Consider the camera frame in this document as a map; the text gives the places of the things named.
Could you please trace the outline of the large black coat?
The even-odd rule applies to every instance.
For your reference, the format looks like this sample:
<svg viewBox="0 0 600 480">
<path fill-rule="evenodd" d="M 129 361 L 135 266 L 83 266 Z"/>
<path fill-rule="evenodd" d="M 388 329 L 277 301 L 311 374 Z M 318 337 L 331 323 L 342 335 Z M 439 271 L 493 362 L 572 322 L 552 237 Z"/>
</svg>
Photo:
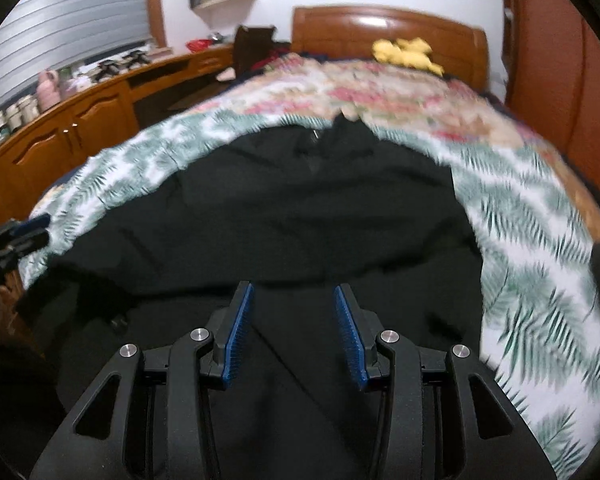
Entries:
<svg viewBox="0 0 600 480">
<path fill-rule="evenodd" d="M 242 136 L 107 212 L 20 309 L 71 406 L 122 344 L 170 344 L 248 281 L 242 366 L 211 400 L 223 476 L 363 479 L 376 404 L 349 376 L 334 288 L 444 350 L 479 342 L 481 270 L 449 168 L 339 118 Z"/>
</svg>

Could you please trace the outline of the wooden desk cabinet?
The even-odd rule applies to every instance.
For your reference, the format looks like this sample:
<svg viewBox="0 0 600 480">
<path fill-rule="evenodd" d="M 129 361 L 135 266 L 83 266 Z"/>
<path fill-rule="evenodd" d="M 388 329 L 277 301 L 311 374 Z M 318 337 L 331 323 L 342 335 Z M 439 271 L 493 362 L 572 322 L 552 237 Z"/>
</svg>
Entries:
<svg viewBox="0 0 600 480">
<path fill-rule="evenodd" d="M 165 58 L 94 84 L 22 127 L 0 144 L 0 225 L 27 218 L 60 177 L 135 136 L 135 104 L 232 64 L 231 44 Z"/>
</svg>

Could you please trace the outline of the palm leaf print bedsheet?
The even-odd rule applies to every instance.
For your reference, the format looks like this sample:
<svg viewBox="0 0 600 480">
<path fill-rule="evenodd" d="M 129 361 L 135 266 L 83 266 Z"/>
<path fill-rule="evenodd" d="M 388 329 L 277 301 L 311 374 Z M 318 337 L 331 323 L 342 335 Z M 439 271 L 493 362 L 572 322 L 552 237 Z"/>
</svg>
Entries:
<svg viewBox="0 0 600 480">
<path fill-rule="evenodd" d="M 321 129 L 334 116 L 306 112 L 189 112 L 88 159 L 37 212 L 52 217 L 50 244 L 19 270 L 32 285 L 99 220 L 154 192 L 215 148 L 268 127 Z M 386 125 L 365 114 L 379 139 L 449 169 L 483 264 L 480 354 L 520 409 L 558 478 L 569 479 L 600 442 L 600 300 L 591 270 L 592 231 L 548 163 L 550 148 L 503 115 L 513 142 L 487 141 L 437 119 Z"/>
</svg>

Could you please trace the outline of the pink bottle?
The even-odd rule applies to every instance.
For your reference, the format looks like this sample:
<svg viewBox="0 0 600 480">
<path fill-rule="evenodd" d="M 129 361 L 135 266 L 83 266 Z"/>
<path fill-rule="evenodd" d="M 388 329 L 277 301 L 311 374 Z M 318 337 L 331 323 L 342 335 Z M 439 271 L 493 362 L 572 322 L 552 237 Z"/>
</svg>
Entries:
<svg viewBox="0 0 600 480">
<path fill-rule="evenodd" d="M 42 70 L 38 74 L 36 99 L 40 112 L 46 112 L 61 101 L 58 73 L 54 70 Z"/>
</svg>

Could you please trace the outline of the grey window blind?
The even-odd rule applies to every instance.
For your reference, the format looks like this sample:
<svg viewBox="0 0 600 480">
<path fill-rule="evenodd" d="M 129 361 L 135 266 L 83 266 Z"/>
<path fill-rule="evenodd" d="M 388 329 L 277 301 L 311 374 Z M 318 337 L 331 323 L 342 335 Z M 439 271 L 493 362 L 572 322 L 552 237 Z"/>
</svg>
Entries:
<svg viewBox="0 0 600 480">
<path fill-rule="evenodd" d="M 19 0 L 0 25 L 0 107 L 43 70 L 150 37 L 147 0 Z"/>
</svg>

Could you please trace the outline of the red bowl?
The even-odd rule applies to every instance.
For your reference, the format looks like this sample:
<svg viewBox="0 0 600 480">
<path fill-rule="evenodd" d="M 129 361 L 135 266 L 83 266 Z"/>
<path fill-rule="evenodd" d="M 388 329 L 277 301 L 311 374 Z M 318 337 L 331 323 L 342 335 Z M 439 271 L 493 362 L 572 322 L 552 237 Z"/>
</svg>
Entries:
<svg viewBox="0 0 600 480">
<path fill-rule="evenodd" d="M 189 50 L 189 52 L 197 53 L 208 50 L 212 44 L 213 41 L 211 39 L 195 39 L 190 40 L 186 44 L 186 48 Z"/>
</svg>

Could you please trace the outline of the dark wooden chair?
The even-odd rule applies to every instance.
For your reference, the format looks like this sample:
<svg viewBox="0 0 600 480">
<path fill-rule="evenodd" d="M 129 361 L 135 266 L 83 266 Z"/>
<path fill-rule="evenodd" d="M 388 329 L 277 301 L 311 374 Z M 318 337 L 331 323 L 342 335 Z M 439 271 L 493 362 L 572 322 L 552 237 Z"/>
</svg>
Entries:
<svg viewBox="0 0 600 480">
<path fill-rule="evenodd" d="M 239 25 L 233 44 L 233 68 L 237 77 L 250 71 L 253 65 L 265 60 L 273 50 L 275 26 Z"/>
</svg>

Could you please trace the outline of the floral quilt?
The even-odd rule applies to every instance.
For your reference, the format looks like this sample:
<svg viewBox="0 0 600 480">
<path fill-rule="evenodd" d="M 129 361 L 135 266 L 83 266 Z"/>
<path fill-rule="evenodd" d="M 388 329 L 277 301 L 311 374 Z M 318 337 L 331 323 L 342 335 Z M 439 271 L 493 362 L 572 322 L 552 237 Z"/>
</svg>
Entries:
<svg viewBox="0 0 600 480">
<path fill-rule="evenodd" d="M 457 78 L 369 60 L 321 61 L 289 53 L 245 73 L 191 109 L 194 114 L 217 110 L 326 120 L 344 115 L 426 140 L 506 152 L 530 148 L 550 167 L 593 240 L 600 243 L 600 191 L 497 98 L 479 94 Z"/>
</svg>

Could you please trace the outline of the wooden wardrobe louvred doors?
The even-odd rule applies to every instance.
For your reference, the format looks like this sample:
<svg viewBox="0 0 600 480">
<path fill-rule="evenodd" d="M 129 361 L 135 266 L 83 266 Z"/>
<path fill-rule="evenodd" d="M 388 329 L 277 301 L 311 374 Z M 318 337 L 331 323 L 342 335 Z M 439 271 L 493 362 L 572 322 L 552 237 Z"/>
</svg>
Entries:
<svg viewBox="0 0 600 480">
<path fill-rule="evenodd" d="M 505 0 L 509 108 L 600 189 L 600 40 L 569 0 Z"/>
</svg>

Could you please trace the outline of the yellow plush toy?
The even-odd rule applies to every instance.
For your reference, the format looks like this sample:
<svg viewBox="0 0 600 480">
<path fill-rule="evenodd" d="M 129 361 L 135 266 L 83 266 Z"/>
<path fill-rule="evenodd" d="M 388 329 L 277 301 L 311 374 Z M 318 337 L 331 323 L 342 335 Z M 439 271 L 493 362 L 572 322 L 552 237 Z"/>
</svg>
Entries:
<svg viewBox="0 0 600 480">
<path fill-rule="evenodd" d="M 376 40 L 372 45 L 372 55 L 379 63 L 423 70 L 440 77 L 444 75 L 443 67 L 432 62 L 430 58 L 432 47 L 422 38 L 397 39 L 396 41 Z"/>
</svg>

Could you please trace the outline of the wooden headboard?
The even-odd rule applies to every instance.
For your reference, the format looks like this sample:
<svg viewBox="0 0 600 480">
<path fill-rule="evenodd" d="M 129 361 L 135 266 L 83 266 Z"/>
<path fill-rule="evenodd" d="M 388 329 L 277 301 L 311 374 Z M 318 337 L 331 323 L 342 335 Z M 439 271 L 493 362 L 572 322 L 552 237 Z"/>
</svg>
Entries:
<svg viewBox="0 0 600 480">
<path fill-rule="evenodd" d="M 478 92 L 488 88 L 486 33 L 440 16 L 390 6 L 296 6 L 291 50 L 324 54 L 333 60 L 369 58 L 379 39 L 422 38 L 432 60 Z"/>
</svg>

